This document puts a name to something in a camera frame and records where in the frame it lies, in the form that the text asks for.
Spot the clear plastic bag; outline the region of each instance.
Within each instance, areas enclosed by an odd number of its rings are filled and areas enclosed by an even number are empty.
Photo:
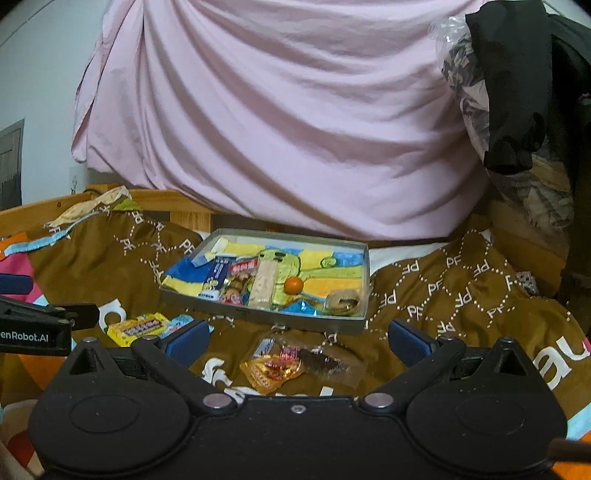
[[[472,146],[484,160],[490,140],[489,98],[466,18],[437,21],[431,25],[429,36],[435,41],[437,65],[458,101]],[[573,219],[568,175],[547,138],[532,161],[531,170],[516,175],[488,174],[504,202],[535,227],[545,245],[562,251],[568,244],[567,229]]]

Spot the silver rivet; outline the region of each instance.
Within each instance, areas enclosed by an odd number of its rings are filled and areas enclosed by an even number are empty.
[[[394,403],[392,395],[382,392],[370,393],[364,398],[364,400],[367,405],[373,408],[386,408]]]
[[[293,405],[291,411],[297,415],[300,415],[306,411],[306,407],[303,405]]]
[[[208,408],[225,408],[232,403],[232,397],[225,393],[210,393],[203,397],[203,405]]]

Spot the brown blanket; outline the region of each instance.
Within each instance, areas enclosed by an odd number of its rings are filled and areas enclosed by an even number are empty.
[[[40,229],[27,233],[26,239],[55,234]],[[14,242],[0,244],[0,253]],[[141,212],[103,207],[54,245],[10,254],[0,260],[0,266],[24,255],[47,301],[96,303],[104,313],[111,312],[105,316],[107,323],[151,312],[171,318],[184,310],[160,303],[158,279],[199,242],[196,233],[151,221]],[[209,319],[214,327],[209,349],[192,370],[240,400],[245,394],[256,394],[240,363],[263,339],[285,338],[309,347],[328,346],[335,356],[354,365],[356,373],[343,377],[308,372],[286,382],[277,393],[362,395],[404,370],[387,339],[388,323],[401,319],[431,336],[455,334],[470,346],[490,346],[500,336],[517,338],[571,419],[569,429],[579,437],[589,430],[591,413],[582,410],[590,403],[591,392],[580,386],[591,380],[591,346],[558,303],[529,297],[505,258],[481,234],[468,232],[426,257],[385,267],[372,277],[372,284],[366,331],[361,336],[286,331],[214,317]],[[99,329],[92,333],[113,345]],[[16,355],[4,355],[1,360],[0,439],[33,475],[41,473],[41,466],[28,442],[27,420],[35,399],[60,364],[61,359]]]

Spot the door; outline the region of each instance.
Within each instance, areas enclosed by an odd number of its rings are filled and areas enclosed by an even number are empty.
[[[21,147],[24,121],[0,132],[0,210],[22,205]]]

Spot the gray box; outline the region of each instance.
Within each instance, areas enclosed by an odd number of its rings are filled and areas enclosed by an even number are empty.
[[[309,247],[328,247],[335,251],[345,250],[355,253],[363,253],[362,286],[359,295],[361,303],[359,307],[360,316],[310,316],[288,312],[272,312],[270,310],[231,305],[228,303],[183,295],[166,286],[160,287],[160,296],[163,301],[212,315],[224,315],[235,319],[266,323],[268,325],[281,325],[299,330],[341,333],[344,335],[360,335],[363,332],[369,301],[369,249],[366,244],[305,235],[221,228],[207,237],[207,239],[205,239],[189,257],[193,259],[198,255],[210,252],[222,236],[253,240],[260,239],[260,243],[264,245],[273,244],[280,246],[282,242],[298,242],[306,244]]]

